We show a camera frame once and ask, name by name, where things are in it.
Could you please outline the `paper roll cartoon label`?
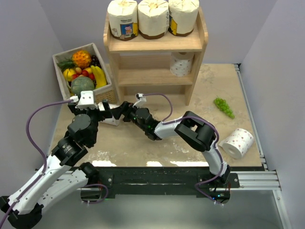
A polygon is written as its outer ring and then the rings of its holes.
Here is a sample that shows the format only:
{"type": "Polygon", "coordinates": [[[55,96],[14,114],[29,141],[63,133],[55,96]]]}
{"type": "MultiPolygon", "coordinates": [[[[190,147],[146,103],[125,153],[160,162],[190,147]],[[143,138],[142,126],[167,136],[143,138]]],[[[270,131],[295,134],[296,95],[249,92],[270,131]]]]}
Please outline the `paper roll cartoon label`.
{"type": "Polygon", "coordinates": [[[169,0],[169,29],[174,36],[185,37],[194,30],[199,0],[169,0]]]}

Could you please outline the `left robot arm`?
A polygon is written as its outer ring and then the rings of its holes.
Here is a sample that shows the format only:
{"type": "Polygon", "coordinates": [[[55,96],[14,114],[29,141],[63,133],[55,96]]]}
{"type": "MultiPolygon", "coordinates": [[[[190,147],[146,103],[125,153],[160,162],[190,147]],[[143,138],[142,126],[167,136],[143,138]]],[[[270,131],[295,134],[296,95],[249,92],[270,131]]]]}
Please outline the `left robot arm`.
{"type": "Polygon", "coordinates": [[[113,116],[107,102],[103,103],[102,110],[96,104],[87,104],[82,108],[80,103],[72,99],[67,100],[66,104],[75,117],[64,138],[57,143],[49,156],[46,156],[32,139],[30,123],[34,115],[29,116],[26,134],[42,156],[43,165],[18,191],[0,198],[0,209],[5,213],[1,224],[8,220],[16,229],[31,229],[53,204],[82,187],[102,188],[105,195],[97,200],[97,203],[107,198],[109,189],[98,183],[99,172],[90,162],[81,164],[68,180],[56,182],[87,154],[88,148],[94,146],[98,123],[113,116]]]}

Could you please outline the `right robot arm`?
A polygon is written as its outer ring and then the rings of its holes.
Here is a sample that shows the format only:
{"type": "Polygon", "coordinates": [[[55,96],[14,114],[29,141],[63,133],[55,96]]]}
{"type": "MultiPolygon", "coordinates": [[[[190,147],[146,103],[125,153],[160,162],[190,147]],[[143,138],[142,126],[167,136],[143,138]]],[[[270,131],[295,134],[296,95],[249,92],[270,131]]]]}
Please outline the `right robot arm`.
{"type": "Polygon", "coordinates": [[[123,116],[124,122],[133,122],[152,141],[179,136],[191,148],[201,152],[213,175],[212,178],[203,181],[203,184],[212,181],[215,186],[224,187],[229,182],[231,167],[224,161],[217,148],[219,133],[211,123],[191,111],[187,111],[178,119],[158,121],[143,104],[141,101],[125,101],[108,111],[117,120],[123,116]]]}

